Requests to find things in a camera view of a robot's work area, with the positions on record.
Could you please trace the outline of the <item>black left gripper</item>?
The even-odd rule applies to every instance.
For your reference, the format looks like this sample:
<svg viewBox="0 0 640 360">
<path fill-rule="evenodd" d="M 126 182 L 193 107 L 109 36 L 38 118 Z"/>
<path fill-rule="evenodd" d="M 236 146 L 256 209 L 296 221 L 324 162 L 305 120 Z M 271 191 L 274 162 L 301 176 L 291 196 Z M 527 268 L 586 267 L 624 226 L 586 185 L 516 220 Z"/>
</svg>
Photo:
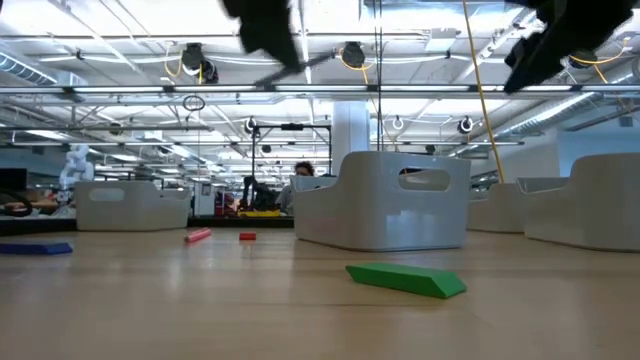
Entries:
<svg viewBox="0 0 640 360">
<path fill-rule="evenodd" d="M 287 23 L 290 15 L 288 0 L 222 0 L 228 15 L 243 23 Z M 246 53 L 258 50 L 284 66 L 285 70 L 302 70 L 299 55 L 287 27 L 277 29 L 242 24 L 239 30 L 241 44 Z"/>
</svg>

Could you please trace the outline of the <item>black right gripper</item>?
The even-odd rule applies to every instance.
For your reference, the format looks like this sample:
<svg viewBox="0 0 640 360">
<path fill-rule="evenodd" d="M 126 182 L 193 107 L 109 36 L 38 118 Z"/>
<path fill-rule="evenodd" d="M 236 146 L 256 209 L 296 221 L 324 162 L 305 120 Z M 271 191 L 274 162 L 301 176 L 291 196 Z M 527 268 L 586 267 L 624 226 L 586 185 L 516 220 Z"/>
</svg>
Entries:
<svg viewBox="0 0 640 360">
<path fill-rule="evenodd" d="M 511 74 L 504 84 L 507 94 L 539 85 L 564 69 L 563 58 L 577 56 L 579 62 L 597 60 L 595 50 L 633 16 L 635 0 L 541 0 L 537 17 L 547 25 L 547 34 L 534 32 L 522 37 L 505 57 Z"/>
</svg>

